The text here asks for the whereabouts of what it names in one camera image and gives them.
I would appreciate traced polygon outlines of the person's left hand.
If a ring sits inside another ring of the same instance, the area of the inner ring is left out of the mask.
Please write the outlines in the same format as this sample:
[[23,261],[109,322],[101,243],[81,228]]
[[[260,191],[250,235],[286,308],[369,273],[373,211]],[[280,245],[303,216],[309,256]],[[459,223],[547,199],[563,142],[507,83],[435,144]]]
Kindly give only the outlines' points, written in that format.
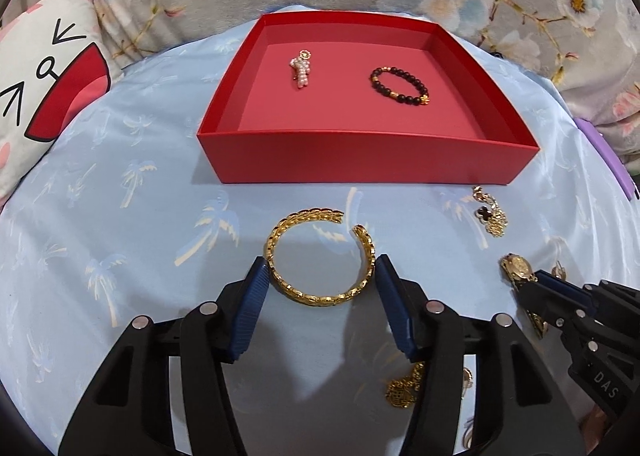
[[580,432],[585,442],[588,455],[606,455],[608,451],[601,444],[612,424],[608,415],[599,406],[594,406],[591,412],[582,418]]

